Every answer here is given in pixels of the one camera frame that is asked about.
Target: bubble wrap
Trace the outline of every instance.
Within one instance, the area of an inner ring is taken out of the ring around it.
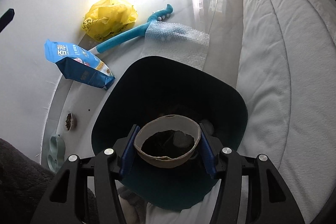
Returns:
[[[207,33],[185,25],[152,21],[140,56],[162,56],[202,70],[209,40]]]

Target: white wall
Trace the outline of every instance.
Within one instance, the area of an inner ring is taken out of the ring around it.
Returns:
[[[83,16],[97,1],[0,0],[1,15],[15,10],[0,33],[0,137],[35,161],[60,77],[43,44],[47,38],[79,43]]]

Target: paper bowl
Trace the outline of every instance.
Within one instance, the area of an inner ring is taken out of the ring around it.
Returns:
[[[153,157],[141,150],[142,145],[149,137],[157,132],[166,130],[182,131],[185,134],[191,135],[194,139],[194,146],[189,152],[175,159],[171,159],[167,156]],[[195,121],[180,115],[167,115],[147,123],[135,137],[134,147],[139,156],[149,164],[160,168],[174,168],[182,165],[192,156],[200,138],[201,129]]]

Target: blue gripper pad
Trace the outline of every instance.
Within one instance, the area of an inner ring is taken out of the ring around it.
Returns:
[[[136,153],[133,143],[134,143],[135,136],[138,134],[139,131],[140,131],[140,127],[136,126],[125,147],[124,153],[121,156],[121,168],[119,171],[119,175],[122,178],[128,175],[129,172],[131,171],[133,160],[134,160],[135,153]]]
[[[214,176],[216,175],[215,156],[212,153],[211,147],[202,130],[201,130],[201,140],[199,142],[199,153],[201,154],[207,173],[213,179]]]

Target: white cushion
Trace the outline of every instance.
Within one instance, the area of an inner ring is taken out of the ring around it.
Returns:
[[[238,152],[269,156],[306,223],[336,182],[335,15],[334,0],[244,0],[237,90],[249,120]]]

